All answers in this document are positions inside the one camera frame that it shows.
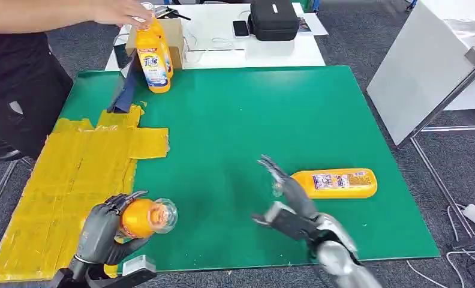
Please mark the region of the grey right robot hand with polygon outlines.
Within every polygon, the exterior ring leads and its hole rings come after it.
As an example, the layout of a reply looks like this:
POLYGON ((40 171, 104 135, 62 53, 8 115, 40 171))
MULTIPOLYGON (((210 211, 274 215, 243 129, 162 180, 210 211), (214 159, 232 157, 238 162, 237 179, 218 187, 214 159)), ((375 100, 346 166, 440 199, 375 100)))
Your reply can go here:
POLYGON ((257 162, 270 172, 287 202, 274 201, 264 214, 252 214, 252 220, 296 241, 309 242, 317 233, 319 212, 314 202, 300 184, 270 157, 262 155, 257 162))

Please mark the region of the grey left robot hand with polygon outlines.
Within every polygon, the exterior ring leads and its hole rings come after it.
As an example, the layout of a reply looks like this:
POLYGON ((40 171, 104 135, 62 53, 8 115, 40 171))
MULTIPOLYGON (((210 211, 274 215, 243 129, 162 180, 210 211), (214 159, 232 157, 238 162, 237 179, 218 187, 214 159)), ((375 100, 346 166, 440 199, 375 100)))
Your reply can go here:
POLYGON ((90 264, 117 265, 144 246, 149 238, 135 238, 123 244, 115 241, 121 214, 144 194, 145 191, 118 194, 94 206, 85 220, 74 257, 90 264))

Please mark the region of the person's hand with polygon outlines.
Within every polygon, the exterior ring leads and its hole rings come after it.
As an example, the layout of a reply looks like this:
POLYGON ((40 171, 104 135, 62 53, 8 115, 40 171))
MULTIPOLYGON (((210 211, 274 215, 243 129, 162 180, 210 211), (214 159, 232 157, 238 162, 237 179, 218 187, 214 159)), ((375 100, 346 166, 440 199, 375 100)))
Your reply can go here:
POLYGON ((89 18, 100 24, 145 28, 152 21, 152 11, 138 1, 91 1, 89 18))

